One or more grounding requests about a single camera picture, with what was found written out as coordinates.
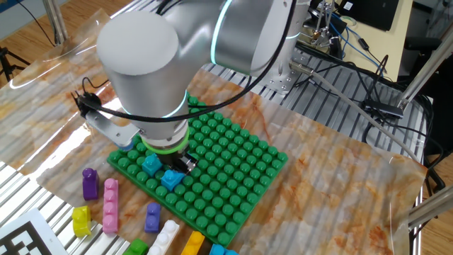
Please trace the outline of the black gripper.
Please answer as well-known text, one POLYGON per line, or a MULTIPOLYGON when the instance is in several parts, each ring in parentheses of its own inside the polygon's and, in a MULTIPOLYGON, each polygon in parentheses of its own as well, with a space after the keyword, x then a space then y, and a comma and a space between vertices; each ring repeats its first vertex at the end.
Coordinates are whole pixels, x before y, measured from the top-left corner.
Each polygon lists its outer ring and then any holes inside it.
POLYGON ((161 163, 165 170, 189 174, 196 166, 198 160, 184 151, 172 152, 161 155, 161 163))

